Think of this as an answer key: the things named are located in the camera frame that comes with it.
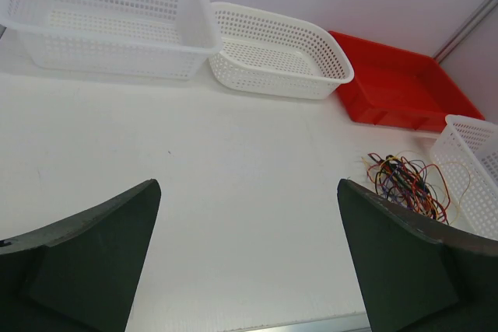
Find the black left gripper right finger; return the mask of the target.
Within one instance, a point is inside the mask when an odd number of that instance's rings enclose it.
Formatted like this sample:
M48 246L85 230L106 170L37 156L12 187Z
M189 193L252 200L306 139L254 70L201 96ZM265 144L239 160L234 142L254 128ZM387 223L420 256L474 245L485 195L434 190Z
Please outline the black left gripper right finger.
M495 331L497 242L391 203L352 180L342 225L373 331Z

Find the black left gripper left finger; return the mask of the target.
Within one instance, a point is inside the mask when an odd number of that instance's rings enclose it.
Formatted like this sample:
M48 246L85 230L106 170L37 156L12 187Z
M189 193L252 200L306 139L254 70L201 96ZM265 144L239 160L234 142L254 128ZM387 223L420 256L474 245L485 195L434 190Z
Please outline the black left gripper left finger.
M146 180L1 241L3 331L123 331L160 207Z

